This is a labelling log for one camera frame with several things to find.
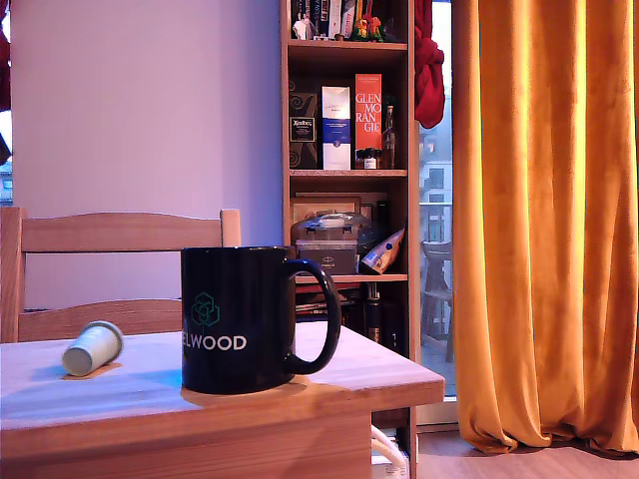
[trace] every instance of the wooden chair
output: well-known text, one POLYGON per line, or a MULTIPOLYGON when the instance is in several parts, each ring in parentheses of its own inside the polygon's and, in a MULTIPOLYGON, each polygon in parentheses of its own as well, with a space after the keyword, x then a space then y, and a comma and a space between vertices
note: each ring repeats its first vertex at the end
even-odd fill
POLYGON ((434 323, 434 309, 438 301, 450 306, 450 323, 446 335, 446 362, 452 361, 452 288, 443 276, 443 263, 452 260, 452 242, 421 242, 421 250, 428 261, 424 301, 421 310, 421 330, 430 334, 434 323))
POLYGON ((141 213, 30 219, 22 208, 1 209, 0 241, 0 342, 72 338, 94 319, 112 321, 124 334, 182 328, 181 302, 174 299, 106 301, 24 312, 27 254, 179 251, 242 242, 238 210, 222 210, 219 220, 141 213))

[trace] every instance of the bookshelf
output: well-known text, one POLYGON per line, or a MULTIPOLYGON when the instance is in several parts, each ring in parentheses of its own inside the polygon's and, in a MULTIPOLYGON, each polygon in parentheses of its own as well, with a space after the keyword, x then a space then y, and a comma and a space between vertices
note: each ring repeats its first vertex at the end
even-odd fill
MULTIPOLYGON (((418 125, 414 119, 414 2, 388 2, 394 22, 394 35, 400 43, 359 43, 293 39, 291 0, 281 0, 281 95, 283 160, 283 233, 291 244, 291 198, 299 194, 336 197, 344 194, 378 195, 390 204, 393 232, 407 225, 399 257, 388 273, 349 274, 333 277, 337 284, 377 283, 382 298, 405 305, 401 321, 405 331, 405 351, 419 361, 419 161, 418 125), (380 73, 382 94, 395 97, 395 162, 397 170, 295 170, 290 168, 289 78, 313 78, 323 85, 349 86, 354 91, 356 73, 380 73)), ((311 277, 298 277, 298 285, 313 284, 311 277)), ((415 408, 373 413, 379 427, 397 428, 400 445, 410 456, 410 477, 416 477, 415 408)))

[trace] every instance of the chair backrest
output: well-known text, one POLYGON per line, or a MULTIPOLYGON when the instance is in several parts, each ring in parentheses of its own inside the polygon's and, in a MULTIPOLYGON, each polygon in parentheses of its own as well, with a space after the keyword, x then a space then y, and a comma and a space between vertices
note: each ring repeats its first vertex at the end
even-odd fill
POLYGON ((0 210, 0 342, 71 338, 94 319, 112 321, 125 334, 182 328, 181 302, 174 299, 106 301, 24 312, 27 254, 179 251, 242 243, 238 210, 222 210, 219 220, 144 213, 30 219, 22 208, 0 210))

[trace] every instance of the white wall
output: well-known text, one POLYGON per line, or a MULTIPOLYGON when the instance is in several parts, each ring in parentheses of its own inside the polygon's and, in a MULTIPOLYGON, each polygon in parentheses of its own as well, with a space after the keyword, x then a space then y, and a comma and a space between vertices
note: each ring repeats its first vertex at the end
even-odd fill
MULTIPOLYGON (((11 8, 16 206, 239 208, 245 243, 282 241, 278 0, 11 8)), ((175 254, 74 256, 30 256, 27 307, 180 295, 175 254)))

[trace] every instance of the mug logo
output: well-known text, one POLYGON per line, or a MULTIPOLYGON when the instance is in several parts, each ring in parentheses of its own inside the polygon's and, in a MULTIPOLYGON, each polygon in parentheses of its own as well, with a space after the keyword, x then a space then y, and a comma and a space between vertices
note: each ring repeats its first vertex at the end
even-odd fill
POLYGON ((196 301, 191 306, 191 319, 198 326, 213 326, 220 321, 220 307, 205 292, 196 296, 196 301))

